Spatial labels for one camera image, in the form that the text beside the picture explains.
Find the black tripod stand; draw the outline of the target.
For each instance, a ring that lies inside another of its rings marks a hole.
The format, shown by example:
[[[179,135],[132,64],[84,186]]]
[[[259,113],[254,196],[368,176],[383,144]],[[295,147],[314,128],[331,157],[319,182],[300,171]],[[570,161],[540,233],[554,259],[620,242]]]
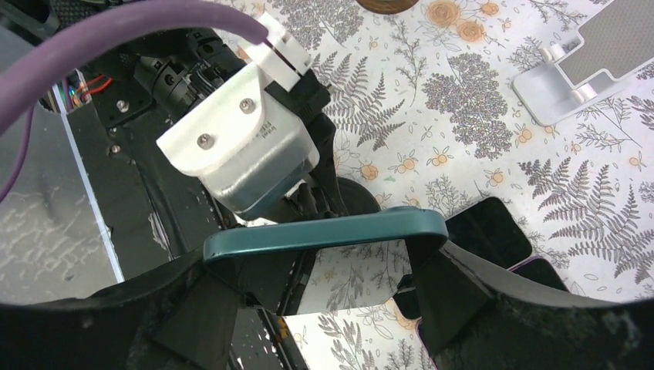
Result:
[[[376,198],[361,184],[345,177],[337,178],[339,194],[345,211],[339,213],[328,202],[323,190],[302,183],[298,189],[283,200],[288,208],[282,222],[297,222],[305,220],[322,220],[336,217],[374,214],[381,211]]]

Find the wooden-base grey phone stand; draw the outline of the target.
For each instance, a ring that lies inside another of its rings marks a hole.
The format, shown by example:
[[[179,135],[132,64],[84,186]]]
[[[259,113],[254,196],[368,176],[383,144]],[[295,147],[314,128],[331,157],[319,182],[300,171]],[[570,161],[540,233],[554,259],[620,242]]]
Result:
[[[395,15],[411,9],[418,0],[356,0],[365,10],[380,15]]]

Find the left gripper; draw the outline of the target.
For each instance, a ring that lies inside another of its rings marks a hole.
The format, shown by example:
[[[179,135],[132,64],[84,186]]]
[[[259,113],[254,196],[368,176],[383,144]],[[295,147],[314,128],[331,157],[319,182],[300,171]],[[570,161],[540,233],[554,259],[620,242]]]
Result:
[[[93,76],[105,77],[109,84],[108,92],[96,94],[94,104],[106,129],[106,155],[132,159],[125,126],[142,118],[143,126],[152,132],[155,110],[179,120],[245,64],[214,30],[203,28],[147,35],[94,59]],[[329,211],[348,216],[335,172],[335,124],[323,113],[331,101],[327,87],[308,69],[289,92],[276,82],[265,90],[302,120],[319,152],[319,162],[309,173],[314,185],[303,183],[298,189],[301,212],[322,214],[312,194],[312,188],[317,188]]]

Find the purple-edged black phone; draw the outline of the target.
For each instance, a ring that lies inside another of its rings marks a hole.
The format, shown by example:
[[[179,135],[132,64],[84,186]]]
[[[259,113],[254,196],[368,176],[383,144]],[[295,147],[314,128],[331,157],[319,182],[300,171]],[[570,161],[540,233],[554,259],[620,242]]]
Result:
[[[511,267],[509,271],[544,286],[569,292],[556,270],[542,257],[531,257]]]

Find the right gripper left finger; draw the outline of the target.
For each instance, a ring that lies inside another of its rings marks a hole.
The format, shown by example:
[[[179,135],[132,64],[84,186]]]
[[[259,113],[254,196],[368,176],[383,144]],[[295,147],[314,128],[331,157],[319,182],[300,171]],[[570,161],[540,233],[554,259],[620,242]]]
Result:
[[[194,251],[81,298],[1,306],[3,369],[224,369],[240,295]]]

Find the teal phone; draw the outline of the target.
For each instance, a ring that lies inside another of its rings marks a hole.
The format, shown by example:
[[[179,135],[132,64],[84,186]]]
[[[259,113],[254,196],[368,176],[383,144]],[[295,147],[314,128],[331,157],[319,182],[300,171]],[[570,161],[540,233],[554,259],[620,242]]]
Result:
[[[204,263],[247,306],[289,316],[300,312],[308,290],[302,278],[311,274],[317,251],[403,240],[407,249],[436,252],[447,239],[440,213],[402,206],[374,214],[222,231],[205,241]]]

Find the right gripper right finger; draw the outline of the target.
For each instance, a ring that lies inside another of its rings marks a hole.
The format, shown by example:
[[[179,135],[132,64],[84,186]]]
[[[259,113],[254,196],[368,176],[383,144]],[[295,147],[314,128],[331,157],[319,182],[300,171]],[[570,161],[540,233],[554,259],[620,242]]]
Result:
[[[409,240],[420,338],[440,369],[651,369],[653,301],[550,288],[455,244]]]

